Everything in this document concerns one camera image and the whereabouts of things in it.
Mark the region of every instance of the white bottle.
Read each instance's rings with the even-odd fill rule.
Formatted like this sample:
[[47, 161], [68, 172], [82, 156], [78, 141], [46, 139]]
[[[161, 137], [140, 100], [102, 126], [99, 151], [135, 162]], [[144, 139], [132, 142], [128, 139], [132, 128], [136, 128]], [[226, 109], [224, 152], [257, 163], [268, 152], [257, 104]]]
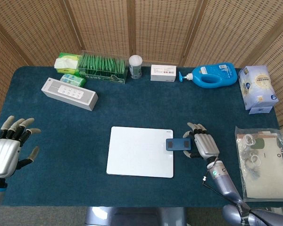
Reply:
[[139, 55], [133, 55], [129, 58], [131, 78], [139, 79], [142, 76], [142, 58]]

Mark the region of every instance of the plastic bag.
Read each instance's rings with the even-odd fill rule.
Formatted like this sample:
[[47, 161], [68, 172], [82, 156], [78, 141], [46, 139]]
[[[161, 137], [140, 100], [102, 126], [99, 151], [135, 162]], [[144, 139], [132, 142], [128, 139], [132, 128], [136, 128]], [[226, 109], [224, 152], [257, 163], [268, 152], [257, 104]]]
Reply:
[[283, 127], [236, 127], [244, 201], [283, 201]]

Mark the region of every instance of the bottle label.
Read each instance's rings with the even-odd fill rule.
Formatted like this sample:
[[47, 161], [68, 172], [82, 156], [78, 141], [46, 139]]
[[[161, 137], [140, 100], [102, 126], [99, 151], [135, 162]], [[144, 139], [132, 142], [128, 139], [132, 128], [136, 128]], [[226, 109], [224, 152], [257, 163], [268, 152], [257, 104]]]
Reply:
[[201, 70], [202, 74], [207, 74], [208, 73], [205, 67], [201, 67], [200, 70]]
[[219, 65], [219, 68], [223, 69], [223, 68], [227, 68], [227, 66], [226, 65]]

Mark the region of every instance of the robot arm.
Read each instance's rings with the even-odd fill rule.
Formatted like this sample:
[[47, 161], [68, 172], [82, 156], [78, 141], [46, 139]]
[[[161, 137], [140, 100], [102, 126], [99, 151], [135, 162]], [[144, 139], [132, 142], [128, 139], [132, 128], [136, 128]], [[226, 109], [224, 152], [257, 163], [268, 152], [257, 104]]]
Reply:
[[0, 130], [0, 205], [3, 201], [7, 184], [5, 179], [12, 176], [15, 170], [32, 163], [37, 157], [39, 147], [35, 147], [32, 153], [19, 161], [21, 147], [31, 134], [40, 133], [40, 129], [26, 129], [33, 123], [34, 118], [19, 119], [11, 125], [14, 116], [9, 116]]
[[[233, 226], [283, 226], [283, 215], [266, 210], [251, 210], [233, 184], [224, 164], [218, 159], [219, 150], [207, 130], [201, 124], [188, 123], [192, 130], [187, 131], [183, 137], [194, 136], [199, 155], [207, 161], [207, 173], [213, 178], [217, 190], [205, 184], [203, 185], [218, 193], [231, 204], [223, 207], [224, 219]], [[197, 157], [196, 154], [184, 153], [188, 157]]]

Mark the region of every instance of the white box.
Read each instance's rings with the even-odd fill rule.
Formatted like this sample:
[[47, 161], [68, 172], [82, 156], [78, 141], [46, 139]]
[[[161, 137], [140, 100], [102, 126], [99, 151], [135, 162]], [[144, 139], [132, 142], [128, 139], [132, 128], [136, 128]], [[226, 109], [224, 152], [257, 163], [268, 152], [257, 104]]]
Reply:
[[151, 65], [151, 81], [175, 81], [176, 66]]
[[239, 72], [239, 84], [245, 105], [250, 114], [269, 113], [279, 101], [266, 65], [246, 66]]
[[48, 78], [42, 92], [53, 99], [92, 111], [98, 100], [96, 92]]

